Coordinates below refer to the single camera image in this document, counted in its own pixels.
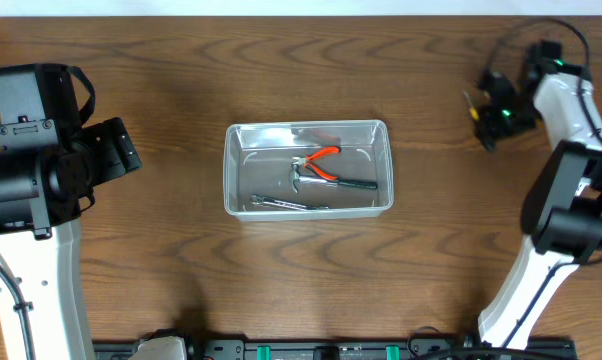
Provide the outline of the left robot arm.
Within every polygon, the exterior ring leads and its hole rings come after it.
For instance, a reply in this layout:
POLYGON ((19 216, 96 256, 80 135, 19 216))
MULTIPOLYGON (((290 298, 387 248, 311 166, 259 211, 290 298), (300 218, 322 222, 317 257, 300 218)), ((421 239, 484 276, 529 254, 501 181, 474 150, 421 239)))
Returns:
POLYGON ((90 123, 76 66, 0 68, 0 326, 11 359, 95 355, 80 280, 81 215, 141 167, 119 118, 90 123))

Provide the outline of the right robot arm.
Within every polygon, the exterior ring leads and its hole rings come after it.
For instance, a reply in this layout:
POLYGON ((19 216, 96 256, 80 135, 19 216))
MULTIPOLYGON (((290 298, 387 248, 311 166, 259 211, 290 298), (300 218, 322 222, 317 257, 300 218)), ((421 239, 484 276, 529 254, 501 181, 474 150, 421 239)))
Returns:
POLYGON ((565 62, 558 42, 527 48, 517 86, 487 68, 477 87, 488 98, 473 112, 485 149, 542 125, 552 150, 521 209, 515 263, 478 319, 481 342, 523 350, 559 286, 602 252, 602 119, 589 65, 565 62))

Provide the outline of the silver ring spanner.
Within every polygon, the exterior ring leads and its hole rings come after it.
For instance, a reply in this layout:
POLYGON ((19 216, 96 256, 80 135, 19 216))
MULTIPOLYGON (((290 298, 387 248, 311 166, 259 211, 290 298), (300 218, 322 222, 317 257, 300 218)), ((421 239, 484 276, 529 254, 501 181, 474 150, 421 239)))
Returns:
POLYGON ((327 206, 313 206, 306 205, 301 203, 289 202, 285 200, 280 200, 268 196, 261 196, 257 194, 253 194, 250 197, 250 202, 253 205, 263 205, 263 206, 271 206, 276 208, 288 209, 288 210, 297 210, 297 211, 315 211, 315 210, 329 210, 327 206))

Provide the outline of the clear plastic container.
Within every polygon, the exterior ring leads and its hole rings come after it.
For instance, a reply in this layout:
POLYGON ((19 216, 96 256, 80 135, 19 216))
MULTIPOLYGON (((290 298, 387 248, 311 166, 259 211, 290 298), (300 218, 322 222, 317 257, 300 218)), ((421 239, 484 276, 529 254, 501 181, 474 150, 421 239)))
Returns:
MULTIPOLYGON (((299 167, 301 175, 316 176, 299 167)), ((235 124, 226 132, 223 192, 225 210, 240 221, 327 220, 376 217, 394 202, 390 140, 384 122, 332 120, 235 124), (290 182, 294 157, 338 146, 341 153, 315 164, 340 180, 375 181, 377 190, 290 182), (297 211, 253 205, 253 194, 329 210, 297 211)))

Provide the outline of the black yellow screwdriver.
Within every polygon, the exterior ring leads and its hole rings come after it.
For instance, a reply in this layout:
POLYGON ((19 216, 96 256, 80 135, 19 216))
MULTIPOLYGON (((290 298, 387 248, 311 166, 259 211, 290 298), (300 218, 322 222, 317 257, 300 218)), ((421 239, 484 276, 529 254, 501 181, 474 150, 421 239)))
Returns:
POLYGON ((470 116, 471 116, 472 120, 474 122, 478 122, 480 120, 480 116, 479 116, 479 113, 477 111, 477 108, 474 106, 474 103, 472 102, 472 99, 471 99, 470 95, 465 90, 462 91, 462 94, 463 94, 463 96, 464 96, 464 98, 465 98, 465 100, 467 102, 468 111, 470 113, 470 116))

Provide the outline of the small claw hammer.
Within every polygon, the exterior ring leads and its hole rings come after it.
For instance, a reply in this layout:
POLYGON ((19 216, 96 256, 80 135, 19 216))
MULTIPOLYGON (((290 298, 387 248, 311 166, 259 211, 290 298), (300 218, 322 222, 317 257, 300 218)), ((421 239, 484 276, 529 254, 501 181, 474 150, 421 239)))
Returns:
POLYGON ((292 189, 295 193, 297 193, 299 191, 298 184, 300 182, 315 183, 315 184, 330 184, 330 185, 334 185, 334 186, 344 186, 344 187, 366 189, 366 190, 377 190, 378 189, 378 184, 375 181, 350 180, 350 179, 326 180, 324 178, 317 177, 317 176, 301 175, 298 165, 291 166, 290 182, 292 185, 292 189))

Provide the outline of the red handled cutting pliers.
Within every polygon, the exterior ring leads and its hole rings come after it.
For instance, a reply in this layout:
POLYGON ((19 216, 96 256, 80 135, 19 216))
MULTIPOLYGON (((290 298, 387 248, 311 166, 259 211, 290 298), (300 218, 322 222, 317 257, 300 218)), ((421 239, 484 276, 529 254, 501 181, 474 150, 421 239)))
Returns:
POLYGON ((296 167, 302 167, 310 170, 313 174, 318 176, 319 178, 327 181, 337 181, 338 177, 335 175, 331 175, 324 170, 322 170, 319 166, 315 164, 315 161, 329 155, 337 155, 341 153, 341 148, 338 146, 328 146, 318 150, 317 152, 303 156, 303 157, 294 157, 292 160, 292 165, 296 167))

